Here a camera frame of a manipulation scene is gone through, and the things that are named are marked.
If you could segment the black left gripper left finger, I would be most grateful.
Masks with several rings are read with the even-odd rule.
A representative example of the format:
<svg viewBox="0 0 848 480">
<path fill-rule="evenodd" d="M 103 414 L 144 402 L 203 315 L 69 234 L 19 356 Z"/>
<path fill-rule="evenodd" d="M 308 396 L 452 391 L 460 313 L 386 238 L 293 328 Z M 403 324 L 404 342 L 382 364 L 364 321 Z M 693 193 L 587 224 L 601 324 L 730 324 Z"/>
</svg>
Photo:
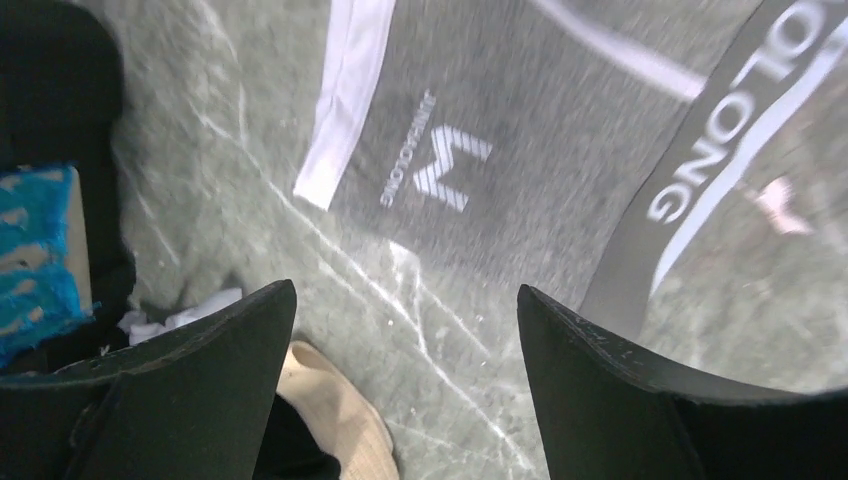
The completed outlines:
<svg viewBox="0 0 848 480">
<path fill-rule="evenodd" d="M 292 333 L 276 281 L 184 327 L 1 380 L 5 479 L 248 479 Z"/>
</svg>

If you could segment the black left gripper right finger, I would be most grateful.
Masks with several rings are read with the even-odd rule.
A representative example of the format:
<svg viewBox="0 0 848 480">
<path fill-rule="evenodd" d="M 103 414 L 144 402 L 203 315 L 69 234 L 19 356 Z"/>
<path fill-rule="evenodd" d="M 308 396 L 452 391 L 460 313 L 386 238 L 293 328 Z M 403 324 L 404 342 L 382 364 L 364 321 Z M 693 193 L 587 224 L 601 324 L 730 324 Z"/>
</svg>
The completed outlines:
<svg viewBox="0 0 848 480">
<path fill-rule="evenodd" d="M 538 289 L 517 295 L 554 479 L 843 479 L 847 393 L 799 394 L 680 364 Z"/>
</svg>

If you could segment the grey boxer briefs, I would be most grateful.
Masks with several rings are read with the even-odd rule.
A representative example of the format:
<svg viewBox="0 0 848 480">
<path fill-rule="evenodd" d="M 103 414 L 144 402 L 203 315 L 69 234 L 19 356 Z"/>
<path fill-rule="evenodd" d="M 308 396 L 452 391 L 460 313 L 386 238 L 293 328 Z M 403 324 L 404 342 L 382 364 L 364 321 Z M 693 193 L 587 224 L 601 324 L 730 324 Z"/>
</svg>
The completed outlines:
<svg viewBox="0 0 848 480">
<path fill-rule="evenodd" d="M 293 193 L 632 339 L 846 50 L 843 1 L 335 1 Z"/>
</svg>

